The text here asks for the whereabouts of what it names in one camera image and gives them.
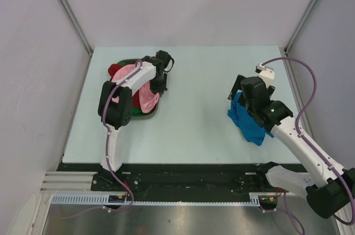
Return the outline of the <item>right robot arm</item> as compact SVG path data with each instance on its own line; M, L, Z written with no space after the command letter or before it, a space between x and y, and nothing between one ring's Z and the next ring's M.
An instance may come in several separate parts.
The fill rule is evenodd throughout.
M274 86L259 76L238 75L229 99L241 106L252 124L279 139L298 159L309 176L268 162L256 177L261 191L280 187L303 199L322 218L330 218L346 205L354 208L354 169L345 169L326 154L296 123L293 112L272 100Z

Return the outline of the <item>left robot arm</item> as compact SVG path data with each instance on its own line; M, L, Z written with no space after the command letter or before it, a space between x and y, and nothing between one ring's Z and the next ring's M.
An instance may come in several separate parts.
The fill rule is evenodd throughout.
M126 59L108 69L110 80L103 84L98 115L106 128L105 157L101 166L109 171L103 184L115 191L123 178L116 171L122 166L118 137L133 117L148 116L157 109L167 91L168 72L174 66L173 57L160 50L154 56Z

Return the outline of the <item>blue t shirt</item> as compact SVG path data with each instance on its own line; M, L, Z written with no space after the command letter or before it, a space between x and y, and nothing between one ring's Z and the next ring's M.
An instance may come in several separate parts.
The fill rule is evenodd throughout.
M241 97L241 95L241 91L236 93L234 99L231 101L231 106L227 111L227 115L239 128L247 142L261 146L266 135L271 138L274 138L274 135L268 132L265 128L258 126L254 119L247 113L247 109L240 105L238 99Z

